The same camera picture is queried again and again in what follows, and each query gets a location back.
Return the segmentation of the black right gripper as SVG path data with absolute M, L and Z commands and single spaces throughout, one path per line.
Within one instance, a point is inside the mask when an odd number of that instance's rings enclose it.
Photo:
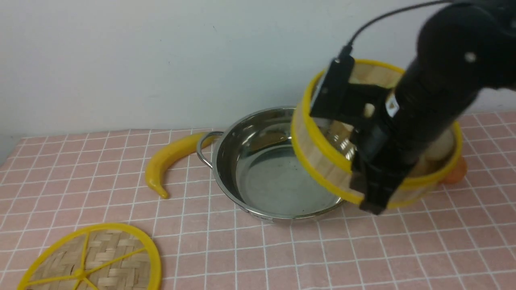
M 350 85 L 347 114 L 351 142 L 351 189 L 364 194 L 360 209 L 383 213 L 416 164 L 416 85 L 399 84 L 391 96 L 377 85 Z

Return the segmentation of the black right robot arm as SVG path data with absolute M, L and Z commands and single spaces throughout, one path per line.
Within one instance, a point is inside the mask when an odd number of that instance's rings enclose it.
M 514 0 L 455 0 L 422 26 L 394 89 L 351 85 L 353 100 L 375 101 L 372 119 L 351 135 L 350 188 L 364 194 L 360 209 L 386 210 L 424 151 L 485 88 L 515 89 Z

